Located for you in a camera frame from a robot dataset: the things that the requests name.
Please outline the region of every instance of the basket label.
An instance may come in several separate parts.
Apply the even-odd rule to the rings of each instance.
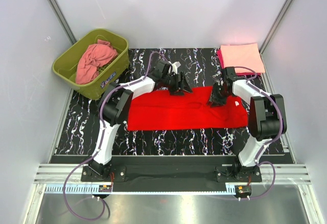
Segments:
[[[110,82],[110,80],[111,80],[115,75],[116,75],[116,72],[112,73],[112,74],[110,75],[110,77],[108,77],[107,80],[105,80],[105,81],[103,81],[103,82],[101,83],[100,87],[101,87],[101,88],[104,88],[104,86],[107,85],[107,83]]]

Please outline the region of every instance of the red cloth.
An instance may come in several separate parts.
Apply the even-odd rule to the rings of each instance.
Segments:
[[[172,96],[154,91],[132,100],[128,130],[176,130],[238,128],[247,126],[247,112],[239,97],[229,96],[225,106],[207,105],[212,86],[196,87],[193,93]]]

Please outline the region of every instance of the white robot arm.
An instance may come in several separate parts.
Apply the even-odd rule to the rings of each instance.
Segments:
[[[167,87],[171,95],[183,95],[183,92],[192,93],[184,73],[177,72],[179,62],[170,64],[166,61],[160,60],[156,67],[154,67],[147,77],[140,77],[129,83],[111,83],[100,101],[99,107],[104,102],[105,97],[110,91],[117,86],[125,86],[116,91],[103,109],[104,124],[100,121],[100,130],[96,145],[96,150],[93,152],[93,160],[90,161],[89,167],[97,174],[105,178],[109,172],[106,170],[111,166],[112,147],[115,140],[116,133],[120,125],[127,120],[131,100],[146,93],[150,93],[162,86]]]
[[[283,97],[264,92],[244,77],[238,77],[234,67],[222,69],[222,81],[214,84],[209,104],[224,105],[230,95],[239,96],[250,105],[250,137],[230,172],[238,180],[251,176],[258,169],[259,159],[268,148],[268,143],[278,136],[281,125],[282,133],[286,132],[287,123]]]

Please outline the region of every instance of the gray wall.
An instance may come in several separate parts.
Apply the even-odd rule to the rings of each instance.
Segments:
[[[296,158],[305,163],[327,220],[327,0],[295,0],[263,54],[285,98]]]
[[[47,0],[0,0],[1,223],[21,223],[46,162],[68,87],[53,61],[69,41]]]
[[[261,44],[285,0],[57,0],[77,38],[94,28],[131,48]]]

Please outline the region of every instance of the pink towel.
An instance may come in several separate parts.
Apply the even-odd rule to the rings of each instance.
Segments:
[[[87,84],[98,75],[98,67],[110,63],[118,55],[110,42],[98,39],[98,43],[88,46],[77,65],[76,83]]]
[[[229,66],[248,67],[258,74],[265,73],[264,64],[262,63],[258,44],[247,44],[239,46],[222,45],[217,51],[222,68]],[[250,75],[246,69],[235,69],[237,75]]]

